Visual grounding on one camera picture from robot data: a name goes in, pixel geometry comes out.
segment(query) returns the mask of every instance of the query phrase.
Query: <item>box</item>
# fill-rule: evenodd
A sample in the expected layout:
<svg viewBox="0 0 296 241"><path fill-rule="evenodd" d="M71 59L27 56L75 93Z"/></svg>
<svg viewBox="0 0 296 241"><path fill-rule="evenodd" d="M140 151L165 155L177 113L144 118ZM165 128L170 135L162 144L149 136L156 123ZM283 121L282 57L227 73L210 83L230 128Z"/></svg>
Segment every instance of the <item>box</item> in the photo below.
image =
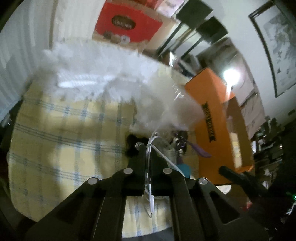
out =
<svg viewBox="0 0 296 241"><path fill-rule="evenodd" d="M148 43L161 26L161 18L152 9L132 1L111 0L105 2L95 31L115 43Z"/></svg>
<svg viewBox="0 0 296 241"><path fill-rule="evenodd" d="M230 182L219 174L221 166L238 173L252 170L251 144L234 94L226 94L226 86L209 68L190 80L185 89L203 107L206 116L197 124L195 134L197 143L212 157L199 157L199 176L215 185L223 185ZM232 119L231 133L228 119Z"/></svg>
<svg viewBox="0 0 296 241"><path fill-rule="evenodd" d="M151 9L156 9L163 2L163 0L133 0L133 2L140 3Z"/></svg>

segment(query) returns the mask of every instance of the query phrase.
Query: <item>cardboard box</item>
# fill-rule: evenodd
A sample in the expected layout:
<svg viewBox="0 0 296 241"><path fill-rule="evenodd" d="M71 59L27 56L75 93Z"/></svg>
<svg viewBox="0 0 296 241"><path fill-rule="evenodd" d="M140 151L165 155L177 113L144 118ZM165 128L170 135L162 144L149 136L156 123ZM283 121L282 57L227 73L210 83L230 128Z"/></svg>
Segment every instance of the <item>cardboard box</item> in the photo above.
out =
<svg viewBox="0 0 296 241"><path fill-rule="evenodd" d="M162 26L158 14L139 3L125 0L106 1L98 18L95 31L118 43L147 43Z"/></svg>
<svg viewBox="0 0 296 241"><path fill-rule="evenodd" d="M127 24L128 28L115 26L112 20ZM108 0L101 11L92 39L108 41L142 52L154 52L167 39L176 20L153 9L128 0Z"/></svg>
<svg viewBox="0 0 296 241"><path fill-rule="evenodd" d="M234 94L226 94L226 86L209 68L190 80L185 89L202 105L206 116L197 124L195 134L197 143L212 157L199 157L199 176L208 178L215 185L223 185L229 184L229 180L219 174L221 166L238 173L252 170L251 144ZM227 128L229 117L232 119L233 133L229 133ZM241 162L241 167L235 168L235 165L240 166L236 162Z"/></svg>

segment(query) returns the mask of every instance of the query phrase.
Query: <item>white wall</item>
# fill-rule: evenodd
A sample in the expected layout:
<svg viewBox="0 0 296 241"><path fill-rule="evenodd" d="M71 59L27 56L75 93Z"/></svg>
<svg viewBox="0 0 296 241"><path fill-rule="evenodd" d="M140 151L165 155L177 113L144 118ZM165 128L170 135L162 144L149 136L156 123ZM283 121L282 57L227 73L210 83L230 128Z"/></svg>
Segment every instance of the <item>white wall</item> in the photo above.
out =
<svg viewBox="0 0 296 241"><path fill-rule="evenodd" d="M0 122L20 100L41 51L49 48L55 1L23 1L0 33Z"/></svg>
<svg viewBox="0 0 296 241"><path fill-rule="evenodd" d="M296 118L296 114L288 116L288 112L296 108L296 85L275 98L274 84L270 66L262 42L249 20L249 14L258 9L267 0L203 0L213 9L211 16L215 16L226 27L228 37L243 54L249 65L262 98L265 114L276 117L279 123L285 124ZM195 36L184 43L176 51L181 56L199 36ZM208 44L202 42L192 53L199 53Z"/></svg>

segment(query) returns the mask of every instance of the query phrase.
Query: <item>teal object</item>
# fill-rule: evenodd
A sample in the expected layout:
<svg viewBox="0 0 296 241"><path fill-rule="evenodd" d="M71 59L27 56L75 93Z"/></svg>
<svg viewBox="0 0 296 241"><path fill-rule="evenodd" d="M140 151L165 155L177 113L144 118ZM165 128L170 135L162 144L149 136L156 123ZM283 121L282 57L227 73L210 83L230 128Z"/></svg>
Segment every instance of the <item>teal object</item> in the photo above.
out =
<svg viewBox="0 0 296 241"><path fill-rule="evenodd" d="M177 167L184 173L185 177L190 178L191 168L187 164L178 164Z"/></svg>

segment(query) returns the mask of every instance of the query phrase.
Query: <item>picture frame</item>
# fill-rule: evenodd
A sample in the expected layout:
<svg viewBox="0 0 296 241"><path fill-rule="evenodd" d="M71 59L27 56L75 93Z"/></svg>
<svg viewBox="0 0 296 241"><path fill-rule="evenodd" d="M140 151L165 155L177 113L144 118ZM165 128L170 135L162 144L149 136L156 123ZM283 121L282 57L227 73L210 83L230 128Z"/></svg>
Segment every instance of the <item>picture frame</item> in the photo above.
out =
<svg viewBox="0 0 296 241"><path fill-rule="evenodd" d="M266 52L277 98L296 84L296 29L271 1L249 19Z"/></svg>

